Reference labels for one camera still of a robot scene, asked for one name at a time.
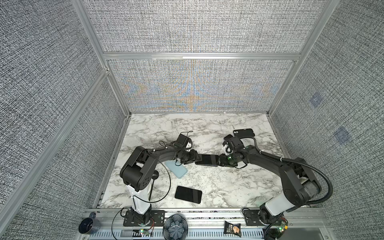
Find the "gray fabric wall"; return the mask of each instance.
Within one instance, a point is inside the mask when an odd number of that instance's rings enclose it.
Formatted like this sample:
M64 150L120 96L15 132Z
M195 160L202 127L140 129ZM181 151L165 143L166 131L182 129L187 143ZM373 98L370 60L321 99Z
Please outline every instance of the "gray fabric wall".
M290 60L110 60L132 111L266 112Z
M104 51L300 52L326 0L85 0Z
M70 0L0 6L1 207L101 65Z
M384 2L342 0L272 120L291 157L332 180L339 240L383 239Z
M1 240L73 239L96 198L124 118L104 80Z

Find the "phone case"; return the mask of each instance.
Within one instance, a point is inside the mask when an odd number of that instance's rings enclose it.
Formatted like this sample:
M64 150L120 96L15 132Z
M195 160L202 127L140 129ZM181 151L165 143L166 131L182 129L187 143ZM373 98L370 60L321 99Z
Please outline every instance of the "phone case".
M169 160L165 163L169 170L171 170L173 174L179 179L182 178L188 172L188 170L183 165L180 165L181 163L179 160L177 160L176 164L180 166L175 165L175 160Z

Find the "blue patch on wall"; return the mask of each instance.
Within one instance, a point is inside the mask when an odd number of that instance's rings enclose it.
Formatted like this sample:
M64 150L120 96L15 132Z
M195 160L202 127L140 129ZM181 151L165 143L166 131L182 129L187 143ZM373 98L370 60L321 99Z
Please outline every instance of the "blue patch on wall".
M340 145L344 145L351 140L351 135L349 134L347 129L345 129L345 127L339 127L334 132L333 136Z
M320 95L319 92L315 92L310 99L310 103L314 108L317 108L322 101L323 101L323 97Z

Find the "marble table surface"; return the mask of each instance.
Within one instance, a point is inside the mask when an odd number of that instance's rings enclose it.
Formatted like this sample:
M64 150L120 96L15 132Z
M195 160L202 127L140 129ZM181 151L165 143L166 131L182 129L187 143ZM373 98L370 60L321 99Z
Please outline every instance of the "marble table surface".
M265 114L133 114L100 208L131 206L132 199L119 173L137 146L160 147L159 140L168 143L176 140L180 132L192 130L188 136L193 149L202 154L221 154L223 137L244 128L253 129L261 150L283 155ZM194 163L184 166L188 172L181 179L170 172L170 192L164 200L152 204L152 208L259 207L282 190L277 175L256 165L249 164L243 169ZM162 198L169 187L163 166L158 164L156 170L159 178L154 181L151 201ZM175 199L178 185L201 190L201 203Z

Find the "black smartphone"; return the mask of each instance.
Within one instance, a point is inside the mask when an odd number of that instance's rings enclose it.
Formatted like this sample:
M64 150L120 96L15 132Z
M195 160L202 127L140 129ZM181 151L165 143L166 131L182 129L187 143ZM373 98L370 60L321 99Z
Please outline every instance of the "black smartphone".
M213 154L199 154L201 161L195 162L196 165L205 165L205 166L218 166L218 155Z
M203 194L202 191L188 188L188 187L182 187L177 186L175 198L180 200L185 200L188 202L194 202L197 204L201 203L201 195Z

